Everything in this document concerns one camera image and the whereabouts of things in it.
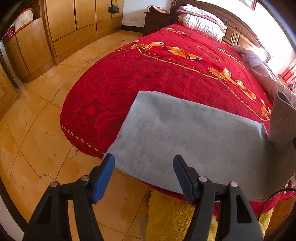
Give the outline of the dark wooden nightstand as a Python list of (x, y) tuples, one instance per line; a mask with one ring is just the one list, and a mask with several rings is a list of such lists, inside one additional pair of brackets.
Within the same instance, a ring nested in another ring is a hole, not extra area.
[(176, 20), (176, 16), (171, 15), (160, 6), (149, 5), (147, 6), (147, 11), (145, 12), (143, 36), (155, 33), (156, 31), (175, 23)]

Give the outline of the red striped curtain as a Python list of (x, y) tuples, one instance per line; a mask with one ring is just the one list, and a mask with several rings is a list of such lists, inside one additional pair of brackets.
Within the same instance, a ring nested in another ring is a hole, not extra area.
[(295, 83), (296, 79), (296, 58), (288, 65), (283, 73), (279, 75), (279, 78), (286, 86), (291, 86)]

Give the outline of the wooden wardrobe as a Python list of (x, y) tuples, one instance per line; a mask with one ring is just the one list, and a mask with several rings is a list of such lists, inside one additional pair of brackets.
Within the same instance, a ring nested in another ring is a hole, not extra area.
[[(121, 0), (42, 0), (39, 3), (49, 48), (57, 65), (122, 26), (124, 1)], [(119, 7), (119, 13), (108, 12), (111, 4)]]

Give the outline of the white pink pillow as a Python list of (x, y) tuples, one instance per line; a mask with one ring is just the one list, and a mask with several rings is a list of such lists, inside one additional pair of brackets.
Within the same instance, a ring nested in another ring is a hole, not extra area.
[(178, 21), (183, 26), (204, 34), (218, 42), (222, 42), (227, 27), (214, 14), (190, 4), (177, 9)]

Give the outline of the pink striped quilt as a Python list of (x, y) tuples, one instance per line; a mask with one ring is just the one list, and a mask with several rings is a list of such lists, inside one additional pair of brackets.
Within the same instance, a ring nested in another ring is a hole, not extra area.
[(241, 45), (233, 45), (231, 48), (247, 62), (253, 75), (263, 89), (268, 93), (271, 100), (274, 100), (276, 91), (280, 91), (287, 97), (292, 106), (295, 108), (295, 94), (280, 82), (280, 80), (269, 69), (267, 64), (262, 61), (258, 55)]

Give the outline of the red patterned bed blanket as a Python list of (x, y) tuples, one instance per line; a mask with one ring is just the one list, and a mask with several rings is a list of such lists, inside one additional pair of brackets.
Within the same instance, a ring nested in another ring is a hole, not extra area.
[(270, 126), (272, 100), (246, 61), (225, 43), (173, 24), (116, 48), (68, 93), (60, 115), (67, 139), (102, 157), (140, 91), (158, 91)]

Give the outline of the small black bag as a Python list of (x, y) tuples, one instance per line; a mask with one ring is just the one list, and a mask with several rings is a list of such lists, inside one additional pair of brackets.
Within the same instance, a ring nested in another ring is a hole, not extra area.
[(119, 7), (115, 6), (114, 4), (111, 4), (108, 8), (108, 12), (111, 14), (117, 14), (119, 13)]

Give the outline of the yellow fluffy rug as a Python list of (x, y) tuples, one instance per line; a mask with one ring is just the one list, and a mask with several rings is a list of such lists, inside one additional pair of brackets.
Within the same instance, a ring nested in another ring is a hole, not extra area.
[(148, 202), (146, 240), (183, 240), (195, 206), (189, 202), (151, 190)]

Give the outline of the low wooden cabinet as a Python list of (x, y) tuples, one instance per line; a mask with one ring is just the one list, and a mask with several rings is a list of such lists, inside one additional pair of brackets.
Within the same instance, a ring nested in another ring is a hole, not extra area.
[(55, 65), (43, 18), (39, 14), (34, 17), (33, 8), (21, 12), (2, 42), (9, 65), (23, 83), (37, 79)]

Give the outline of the grey knit pants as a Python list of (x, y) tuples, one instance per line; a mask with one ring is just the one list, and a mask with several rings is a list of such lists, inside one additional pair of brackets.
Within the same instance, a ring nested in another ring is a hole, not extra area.
[(295, 107), (275, 95), (270, 128), (207, 105), (140, 91), (108, 152), (115, 166), (148, 184), (181, 193), (173, 158), (211, 181), (236, 181), (250, 201), (264, 200), (295, 173)]

